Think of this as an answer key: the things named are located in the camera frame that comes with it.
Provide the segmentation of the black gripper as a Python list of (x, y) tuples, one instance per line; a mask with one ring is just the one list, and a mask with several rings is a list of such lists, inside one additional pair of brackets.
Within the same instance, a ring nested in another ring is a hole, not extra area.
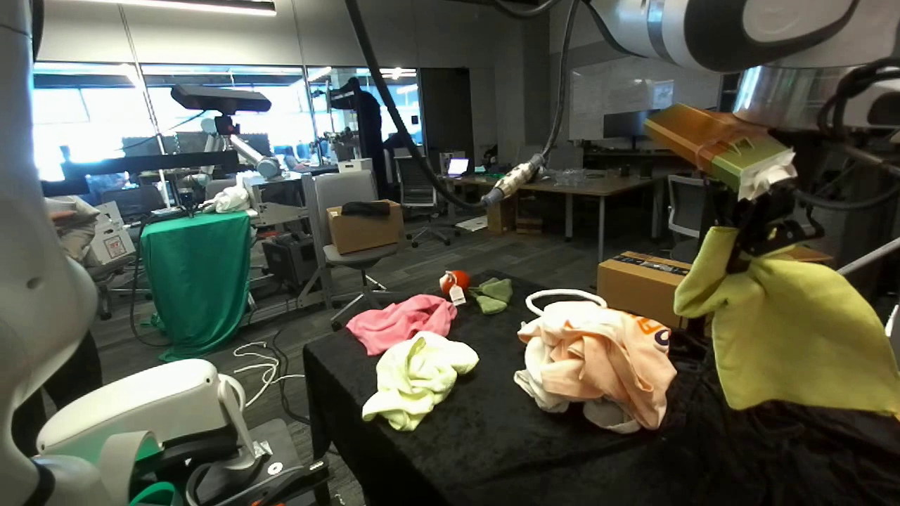
[(733, 187), (715, 181), (707, 214), (712, 224), (737, 231), (728, 256), (730, 271), (739, 271), (757, 256), (823, 235), (823, 224), (813, 217), (813, 207), (799, 198), (792, 181), (777, 181), (757, 198), (739, 198)]

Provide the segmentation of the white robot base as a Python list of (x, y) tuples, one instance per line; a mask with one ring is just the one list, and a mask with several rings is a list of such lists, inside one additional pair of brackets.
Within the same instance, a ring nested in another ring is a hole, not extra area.
[(60, 409), (70, 434), (37, 458), (10, 439), (15, 413), (78, 347), (99, 302), (44, 210), (30, 141), (33, 4), (0, 0), (0, 493), (10, 506), (127, 506), (144, 441), (157, 441), (200, 409), (192, 401), (137, 395), (152, 370), (127, 377)]

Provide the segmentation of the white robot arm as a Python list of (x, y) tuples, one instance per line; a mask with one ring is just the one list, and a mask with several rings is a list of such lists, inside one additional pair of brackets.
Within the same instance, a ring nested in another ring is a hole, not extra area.
[(650, 138), (730, 198), (737, 245), (774, 253), (823, 235), (837, 214), (799, 181), (804, 156), (784, 141), (813, 135), (823, 155), (888, 172), (867, 146), (898, 127), (900, 0), (587, 0), (602, 37), (645, 59), (730, 73), (719, 111), (671, 103)]

